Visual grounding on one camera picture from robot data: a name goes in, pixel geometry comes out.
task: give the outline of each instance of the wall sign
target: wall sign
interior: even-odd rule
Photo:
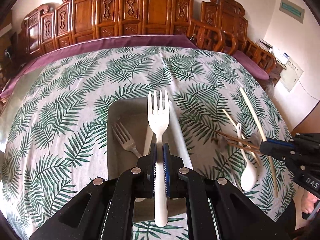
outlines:
[[[281,0],[279,10],[303,23],[304,9],[300,6],[288,0]]]

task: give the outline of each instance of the wooden headboard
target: wooden headboard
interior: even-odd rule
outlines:
[[[276,58],[247,37],[248,21],[244,15],[243,6],[235,0],[210,0],[201,3],[201,22],[225,31],[226,43],[230,47],[230,34],[233,34],[238,40],[238,49],[265,72],[270,73],[276,67]]]
[[[193,0],[62,0],[41,5],[21,24],[18,54],[33,59],[82,41],[132,34],[185,34],[198,47],[221,51],[224,34],[192,19]]]
[[[232,33],[237,39],[239,50],[243,50],[248,21],[244,18],[245,10],[235,0],[210,0],[201,3],[201,21]]]

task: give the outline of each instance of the white plastic spoon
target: white plastic spoon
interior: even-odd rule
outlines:
[[[241,124],[238,123],[236,128],[237,128],[238,138],[241,139],[241,133],[242,133]],[[240,151],[242,153],[244,160],[247,163],[247,165],[241,175],[240,185],[244,191],[249,191],[254,187],[254,185],[257,182],[257,178],[258,178],[257,170],[256,170],[255,166],[253,166],[253,164],[248,160],[247,156],[244,153],[244,150],[240,149]]]

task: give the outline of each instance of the tablecloth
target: tablecloth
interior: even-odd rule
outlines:
[[[193,168],[210,179],[231,180],[226,158],[240,178],[245,162],[237,148],[223,156],[215,130],[236,135],[222,109],[240,122],[246,137],[257,131],[241,96],[244,87],[267,137],[291,136],[270,98],[231,56],[175,47],[103,49],[47,65],[23,100],[9,133],[1,167],[7,219],[22,239],[96,177],[108,179],[106,124],[115,100],[166,89],[173,101]],[[255,167],[254,159],[247,155]],[[245,192],[276,220],[292,200],[295,185],[283,163],[273,160],[279,197],[266,156],[258,181]],[[133,237],[188,239],[186,214],[164,228],[133,224]]]

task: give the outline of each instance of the brown chopstick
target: brown chopstick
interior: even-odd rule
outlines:
[[[245,144],[245,145],[247,145],[247,146],[250,146],[250,147],[253,148],[253,149],[257,149],[257,150],[260,149],[260,147],[255,146],[255,145],[253,145],[253,144],[251,144],[251,143],[248,143],[248,141],[246,141],[246,140],[242,140],[242,139],[233,137],[233,136],[228,135],[228,134],[226,134],[226,133],[223,133],[223,132],[221,132],[221,131],[215,130],[215,132],[218,133],[218,134],[220,134],[220,135],[222,135],[222,136],[225,136],[225,137],[229,138],[230,140],[233,140],[233,141],[236,141],[236,142],[241,142],[241,143],[243,143],[243,144]]]
[[[248,152],[254,152],[254,153],[257,153],[257,154],[261,154],[260,151],[257,151],[257,150],[254,150],[254,149],[250,149],[250,148],[248,148],[248,147],[240,146],[240,145],[238,145],[238,144],[233,144],[233,143],[230,143],[230,142],[228,142],[228,141],[227,141],[227,143],[228,143],[228,145],[230,145],[230,146],[233,146],[233,147],[236,147],[236,148],[239,148],[239,149],[244,149],[245,151],[248,151]]]

